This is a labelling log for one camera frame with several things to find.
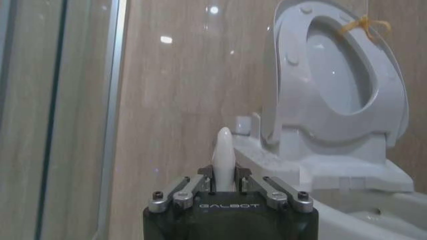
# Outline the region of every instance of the white toilet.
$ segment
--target white toilet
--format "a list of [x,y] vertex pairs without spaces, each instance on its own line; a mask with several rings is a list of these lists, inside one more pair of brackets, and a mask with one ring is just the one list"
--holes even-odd
[[427,196],[387,160],[408,126],[399,65],[380,36],[326,0],[286,0],[266,49],[262,114],[238,117],[235,160],[315,198],[320,240],[427,240]]

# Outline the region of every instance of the marble wall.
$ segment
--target marble wall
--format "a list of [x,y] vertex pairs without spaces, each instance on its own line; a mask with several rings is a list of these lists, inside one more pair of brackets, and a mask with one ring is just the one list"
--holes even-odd
[[[336,0],[358,15],[366,0]],[[142,239],[152,191],[210,163],[228,116],[262,107],[279,0],[131,0],[110,239]]]

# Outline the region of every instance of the toilet bowl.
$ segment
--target toilet bowl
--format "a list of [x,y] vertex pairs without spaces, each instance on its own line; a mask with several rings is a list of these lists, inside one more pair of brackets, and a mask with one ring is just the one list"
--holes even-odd
[[427,239],[427,196],[387,159],[408,126],[403,75],[371,30],[326,0],[286,0],[266,42],[262,113],[236,117],[235,161],[311,192],[319,239]]

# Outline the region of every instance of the toilet seat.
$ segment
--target toilet seat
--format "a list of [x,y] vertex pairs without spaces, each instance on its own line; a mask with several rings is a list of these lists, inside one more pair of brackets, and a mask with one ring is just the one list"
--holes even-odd
[[[360,28],[350,31],[344,38],[338,40],[343,43],[347,41],[351,45],[363,62],[362,67],[366,68],[371,84],[366,104],[360,109],[347,112],[340,111],[346,110],[346,105],[334,100],[334,97],[340,99],[346,96],[342,93],[346,92],[344,88],[330,90],[326,86],[331,86],[331,79],[322,76],[322,68],[331,68],[331,64],[318,67],[323,63],[322,59],[312,59],[314,56],[310,55],[307,42],[311,26],[323,24],[338,31],[356,19],[338,5],[323,0],[282,2],[270,35],[272,42],[276,42],[272,47],[278,69],[272,75],[276,78],[266,78],[267,81],[274,80],[264,88],[267,91],[275,90],[264,93],[264,96],[272,97],[264,101],[262,113],[262,135],[268,143],[279,141],[283,127],[298,127],[315,139],[332,143],[348,142],[372,133],[384,134],[388,147],[395,145],[403,134],[408,125],[408,100],[399,65],[384,41],[380,39],[379,44],[374,44]],[[340,54],[339,50],[334,50],[332,57],[335,53]],[[367,82],[366,79],[355,79],[356,84],[363,80]],[[328,101],[331,93],[336,96]]]

